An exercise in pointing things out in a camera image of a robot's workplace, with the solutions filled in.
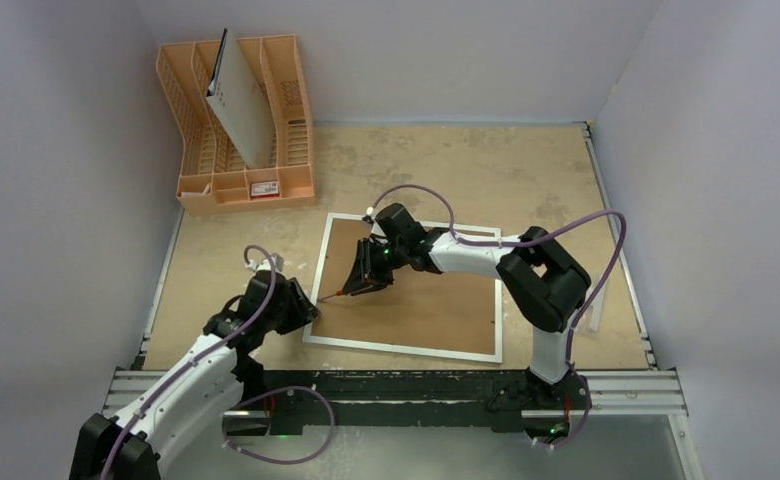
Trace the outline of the blue handled screwdriver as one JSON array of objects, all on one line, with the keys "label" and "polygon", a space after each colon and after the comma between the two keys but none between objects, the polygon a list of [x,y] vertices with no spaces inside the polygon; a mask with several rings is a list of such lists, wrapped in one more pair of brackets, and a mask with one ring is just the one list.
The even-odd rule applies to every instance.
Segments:
[{"label": "blue handled screwdriver", "polygon": [[326,302],[326,301],[331,300],[333,298],[341,297],[341,296],[344,296],[344,295],[345,295],[345,293],[342,290],[338,290],[335,293],[319,297],[317,299],[317,303],[323,303],[323,302]]}]

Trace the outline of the white picture frame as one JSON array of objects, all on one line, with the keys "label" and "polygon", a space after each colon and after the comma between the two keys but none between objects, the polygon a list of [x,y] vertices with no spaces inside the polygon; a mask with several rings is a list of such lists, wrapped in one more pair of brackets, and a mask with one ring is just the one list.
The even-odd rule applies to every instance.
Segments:
[{"label": "white picture frame", "polygon": [[[340,290],[356,243],[368,235],[356,214],[326,218],[311,298]],[[502,284],[476,274],[393,274],[381,291],[319,304],[319,320],[305,327],[306,343],[403,355],[499,364],[503,360]]]}]

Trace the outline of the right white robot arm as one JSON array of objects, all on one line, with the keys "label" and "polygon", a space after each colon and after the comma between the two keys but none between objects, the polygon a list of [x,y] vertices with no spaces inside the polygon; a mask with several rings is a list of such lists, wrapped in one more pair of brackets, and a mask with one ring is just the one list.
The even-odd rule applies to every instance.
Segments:
[{"label": "right white robot arm", "polygon": [[530,399],[550,407],[565,396],[565,380],[572,370],[571,331],[586,310],[592,281],[545,229],[532,226],[505,239],[463,237],[453,226],[424,226],[400,203],[380,212],[369,210],[364,220],[372,229],[357,243],[341,294],[383,290],[403,267],[497,279],[534,329],[527,381]]}]

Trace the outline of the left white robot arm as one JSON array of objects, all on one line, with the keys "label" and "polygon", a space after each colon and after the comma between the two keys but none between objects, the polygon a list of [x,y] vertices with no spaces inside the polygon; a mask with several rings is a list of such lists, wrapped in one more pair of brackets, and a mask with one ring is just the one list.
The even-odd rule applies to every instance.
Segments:
[{"label": "left white robot arm", "polygon": [[266,335],[291,333],[319,316],[297,279],[256,272],[151,388],[116,413],[96,413],[84,422],[70,478],[165,478],[179,454],[224,411],[261,402],[264,368],[250,354]]}]

